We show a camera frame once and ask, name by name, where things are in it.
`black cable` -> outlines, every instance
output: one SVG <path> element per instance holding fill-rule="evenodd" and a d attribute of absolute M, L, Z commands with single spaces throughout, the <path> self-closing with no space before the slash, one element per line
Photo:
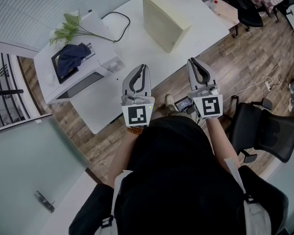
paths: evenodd
<path fill-rule="evenodd" d="M 112 14 L 112 13 L 120 14 L 120 15 L 122 15 L 122 16 L 125 16 L 125 17 L 128 19 L 128 24 L 127 24 L 127 26 L 125 27 L 125 29 L 124 29 L 124 31 L 123 31 L 123 33 L 122 33 L 122 36 L 121 36 L 118 40 L 115 40 L 115 41 L 114 41 L 114 42 L 118 42 L 118 41 L 120 41 L 120 40 L 122 39 L 122 37 L 123 37 L 123 35 L 124 35 L 126 29 L 127 29 L 127 28 L 129 27 L 129 25 L 131 24 L 131 19 L 130 19 L 128 16 L 126 16 L 126 15 L 120 13 L 120 12 L 116 12 L 116 11 L 112 11 L 112 12 L 109 12 L 108 14 L 105 14 L 101 19 L 104 19 L 106 16 L 108 16 L 109 14 Z"/>
<path fill-rule="evenodd" d="M 273 85 L 271 85 L 270 86 L 270 89 L 272 89 L 274 86 L 276 86 L 276 85 L 280 85 L 281 83 L 287 83 L 288 84 L 288 82 L 286 81 L 286 80 L 284 80 L 284 81 L 282 81 L 282 77 L 281 77 L 281 75 L 279 74 L 278 75 L 278 77 L 279 77 L 279 83 L 278 84 L 273 84 Z"/>

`sneaker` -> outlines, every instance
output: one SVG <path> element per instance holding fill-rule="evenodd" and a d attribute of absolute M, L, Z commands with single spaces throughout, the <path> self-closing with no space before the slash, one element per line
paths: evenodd
<path fill-rule="evenodd" d="M 177 110 L 177 108 L 176 108 L 175 105 L 174 105 L 174 98 L 173 98 L 173 96 L 171 96 L 170 94 L 167 94 L 167 95 L 166 95 L 166 98 L 165 98 L 165 104 L 166 104 L 167 107 L 168 107 L 169 105 L 173 105 L 174 108 Z"/>
<path fill-rule="evenodd" d="M 294 91 L 291 89 L 291 84 L 289 84 L 289 88 L 290 88 L 291 94 L 293 94 Z"/>
<path fill-rule="evenodd" d="M 291 112 L 293 109 L 293 106 L 292 106 L 292 98 L 290 98 L 289 100 L 289 112 Z"/>

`door handle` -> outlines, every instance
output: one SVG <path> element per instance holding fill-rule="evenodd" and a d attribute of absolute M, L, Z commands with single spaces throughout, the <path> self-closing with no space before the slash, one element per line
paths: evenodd
<path fill-rule="evenodd" d="M 54 212 L 54 206 L 39 191 L 36 191 L 34 196 L 50 213 Z"/>

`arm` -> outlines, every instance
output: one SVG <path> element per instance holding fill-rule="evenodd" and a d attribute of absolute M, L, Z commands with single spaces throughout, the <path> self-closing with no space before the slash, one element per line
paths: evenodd
<path fill-rule="evenodd" d="M 114 188 L 114 181 L 126 169 L 135 141 L 139 135 L 126 131 L 108 171 L 107 185 Z"/>
<path fill-rule="evenodd" d="M 222 167 L 228 170 L 224 159 L 233 158 L 237 168 L 240 168 L 239 158 L 227 138 L 219 120 L 217 118 L 211 118 L 206 120 L 209 136 L 211 139 L 212 147 L 214 149 L 214 153 L 217 161 L 222 165 Z"/>

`black railing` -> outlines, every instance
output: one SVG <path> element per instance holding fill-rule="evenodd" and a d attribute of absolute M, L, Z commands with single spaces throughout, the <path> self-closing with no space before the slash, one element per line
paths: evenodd
<path fill-rule="evenodd" d="M 29 114 L 21 97 L 21 94 L 24 91 L 18 89 L 17 87 L 9 55 L 7 54 L 8 64 L 5 64 L 3 54 L 1 53 L 1 62 L 2 68 L 0 69 L 0 127 L 24 120 L 25 118 L 23 116 L 23 112 L 21 111 L 21 107 L 23 108 L 23 111 L 25 112 L 27 118 L 29 118 Z M 19 106 L 17 106 L 14 96 L 18 97 L 20 103 Z"/>

